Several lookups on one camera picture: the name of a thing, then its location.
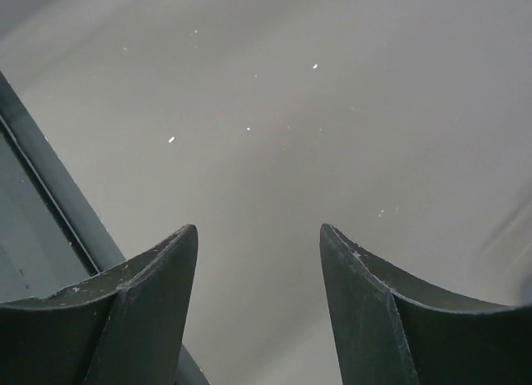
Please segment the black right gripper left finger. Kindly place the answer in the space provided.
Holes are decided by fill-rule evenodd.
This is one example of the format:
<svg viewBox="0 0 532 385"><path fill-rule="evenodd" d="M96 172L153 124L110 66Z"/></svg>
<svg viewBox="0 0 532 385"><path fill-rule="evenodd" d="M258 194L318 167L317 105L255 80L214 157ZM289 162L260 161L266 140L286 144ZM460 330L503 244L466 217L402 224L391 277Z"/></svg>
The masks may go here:
<svg viewBox="0 0 532 385"><path fill-rule="evenodd" d="M172 384L198 254L185 225L44 298L1 305L3 384Z"/></svg>

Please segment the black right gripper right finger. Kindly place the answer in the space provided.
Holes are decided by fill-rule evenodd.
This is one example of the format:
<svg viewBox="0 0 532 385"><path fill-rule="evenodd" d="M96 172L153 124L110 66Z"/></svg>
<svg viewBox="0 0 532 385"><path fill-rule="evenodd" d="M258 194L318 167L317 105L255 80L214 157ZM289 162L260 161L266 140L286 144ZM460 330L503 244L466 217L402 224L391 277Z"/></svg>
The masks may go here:
<svg viewBox="0 0 532 385"><path fill-rule="evenodd" d="M430 284L329 224L319 250L343 383L530 383L530 306Z"/></svg>

